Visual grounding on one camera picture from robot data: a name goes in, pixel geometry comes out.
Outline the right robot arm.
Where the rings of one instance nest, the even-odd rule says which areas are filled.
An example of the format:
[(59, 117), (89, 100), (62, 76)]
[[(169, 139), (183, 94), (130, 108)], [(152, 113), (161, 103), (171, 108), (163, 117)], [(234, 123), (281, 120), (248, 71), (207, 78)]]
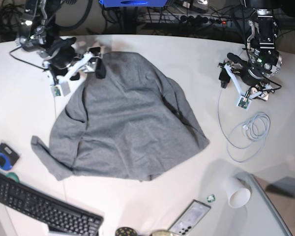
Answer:
[(93, 73), (98, 79), (106, 77), (106, 68), (102, 62), (100, 47), (89, 48), (79, 54), (73, 48), (77, 39), (63, 39), (60, 31), (71, 31), (78, 28), (87, 18), (92, 7), (88, 1), (82, 18), (69, 27), (56, 23), (56, 13), (63, 4), (73, 5), (74, 0), (28, 0), (20, 17), (16, 44), (18, 49), (26, 52), (37, 52), (43, 59), (39, 67), (47, 72), (54, 85), (60, 84), (59, 78), (76, 81), (80, 72)]

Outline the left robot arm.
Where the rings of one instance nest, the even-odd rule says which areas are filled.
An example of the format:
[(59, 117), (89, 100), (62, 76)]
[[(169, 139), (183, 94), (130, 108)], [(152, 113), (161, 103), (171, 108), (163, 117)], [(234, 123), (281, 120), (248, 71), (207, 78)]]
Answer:
[(275, 92), (282, 86), (271, 80), (282, 65), (282, 56), (275, 48), (278, 25), (273, 11), (282, 5), (280, 0), (241, 0), (241, 8), (254, 9), (256, 17), (243, 21), (240, 26), (234, 19), (236, 27), (244, 40), (247, 60), (228, 53), (227, 60), (219, 63), (222, 71), (226, 66), (251, 88), (261, 92)]

